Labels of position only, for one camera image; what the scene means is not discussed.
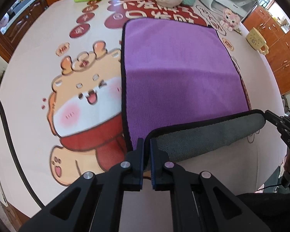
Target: cartoon dog illustration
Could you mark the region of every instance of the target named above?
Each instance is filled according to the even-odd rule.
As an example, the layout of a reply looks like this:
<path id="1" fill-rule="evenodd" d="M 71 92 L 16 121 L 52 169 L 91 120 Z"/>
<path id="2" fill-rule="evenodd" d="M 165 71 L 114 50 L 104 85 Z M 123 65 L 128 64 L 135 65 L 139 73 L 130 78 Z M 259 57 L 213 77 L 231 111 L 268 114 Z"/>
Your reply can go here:
<path id="1" fill-rule="evenodd" d="M 120 56 L 119 49 L 108 52 L 99 41 L 92 52 L 61 61 L 47 119 L 62 145 L 51 152 L 51 172 L 64 186 L 86 171 L 103 173 L 124 160 Z"/>

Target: mug handle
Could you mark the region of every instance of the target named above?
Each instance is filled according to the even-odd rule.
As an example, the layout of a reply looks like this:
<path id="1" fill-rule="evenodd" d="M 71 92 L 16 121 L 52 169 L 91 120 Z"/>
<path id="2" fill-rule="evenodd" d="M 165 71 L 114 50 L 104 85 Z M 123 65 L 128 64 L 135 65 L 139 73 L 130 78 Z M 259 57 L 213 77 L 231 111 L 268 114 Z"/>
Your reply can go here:
<path id="1" fill-rule="evenodd" d="M 266 55 L 266 54 L 268 54 L 268 46 L 265 44 L 264 47 L 265 47 L 265 51 L 263 51 L 261 49 L 258 49 L 258 51 L 260 54 Z"/>

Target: purple towel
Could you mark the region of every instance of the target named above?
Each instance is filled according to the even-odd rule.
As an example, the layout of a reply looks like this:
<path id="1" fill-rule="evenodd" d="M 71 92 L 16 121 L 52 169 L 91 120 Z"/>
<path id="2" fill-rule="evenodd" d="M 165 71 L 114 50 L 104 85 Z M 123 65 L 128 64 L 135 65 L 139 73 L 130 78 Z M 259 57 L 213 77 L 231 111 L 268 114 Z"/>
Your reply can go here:
<path id="1" fill-rule="evenodd" d="M 213 28 L 135 19 L 124 27 L 122 49 L 127 146 L 136 149 L 137 138 L 159 127 L 248 111 L 241 78 Z"/>

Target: metal pin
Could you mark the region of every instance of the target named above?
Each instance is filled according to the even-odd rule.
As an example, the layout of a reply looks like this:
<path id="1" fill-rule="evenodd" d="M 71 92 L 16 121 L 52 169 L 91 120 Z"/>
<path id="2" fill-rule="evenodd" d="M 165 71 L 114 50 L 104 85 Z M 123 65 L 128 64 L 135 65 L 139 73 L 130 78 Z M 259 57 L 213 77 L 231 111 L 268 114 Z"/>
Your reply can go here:
<path id="1" fill-rule="evenodd" d="M 131 164 L 128 161 L 123 161 L 123 162 L 120 163 L 120 166 L 123 167 L 123 168 L 128 168 L 128 167 L 130 167 L 130 165 Z"/>
<path id="2" fill-rule="evenodd" d="M 84 173 L 84 178 L 85 179 L 89 180 L 92 177 L 93 177 L 93 172 L 88 171 L 88 172 Z"/>
<path id="3" fill-rule="evenodd" d="M 205 179 L 209 179 L 211 177 L 211 173 L 208 171 L 204 171 L 201 173 L 201 176 Z"/>
<path id="4" fill-rule="evenodd" d="M 172 168 L 172 167 L 174 167 L 174 163 L 171 162 L 171 161 L 167 161 L 167 162 L 165 163 L 165 167 L 166 167 L 166 168 Z"/>

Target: plush toy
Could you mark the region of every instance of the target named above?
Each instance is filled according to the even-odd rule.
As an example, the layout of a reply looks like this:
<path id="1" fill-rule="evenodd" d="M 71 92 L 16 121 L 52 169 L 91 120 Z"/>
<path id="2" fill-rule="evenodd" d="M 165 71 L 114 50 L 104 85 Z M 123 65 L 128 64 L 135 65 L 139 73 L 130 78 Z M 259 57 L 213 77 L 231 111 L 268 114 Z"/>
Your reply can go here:
<path id="1" fill-rule="evenodd" d="M 223 10 L 223 20 L 220 21 L 220 25 L 227 28 L 229 31 L 237 28 L 241 22 L 240 17 L 234 14 L 230 9 Z"/>

